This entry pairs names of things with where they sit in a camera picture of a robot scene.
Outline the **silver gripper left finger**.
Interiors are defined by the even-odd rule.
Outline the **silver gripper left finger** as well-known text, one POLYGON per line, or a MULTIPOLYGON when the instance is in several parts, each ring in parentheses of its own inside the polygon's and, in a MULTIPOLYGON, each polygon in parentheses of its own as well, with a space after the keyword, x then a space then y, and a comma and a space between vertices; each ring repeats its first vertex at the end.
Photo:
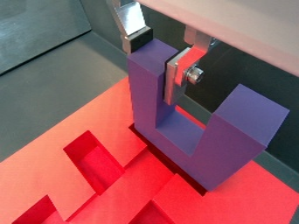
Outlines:
POLYGON ((123 50, 133 53, 153 39, 153 29, 145 25, 140 3, 135 0, 107 0, 120 31, 123 50))

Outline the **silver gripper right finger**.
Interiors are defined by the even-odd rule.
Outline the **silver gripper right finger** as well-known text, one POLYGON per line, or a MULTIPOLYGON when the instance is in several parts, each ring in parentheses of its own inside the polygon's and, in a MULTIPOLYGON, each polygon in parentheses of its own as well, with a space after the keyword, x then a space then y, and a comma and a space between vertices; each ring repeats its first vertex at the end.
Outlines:
POLYGON ((196 64, 208 52, 212 37, 190 26, 184 30, 184 42, 191 45, 176 53, 165 64, 165 83, 163 100, 174 105, 184 95, 187 83, 196 85, 203 71, 196 64))

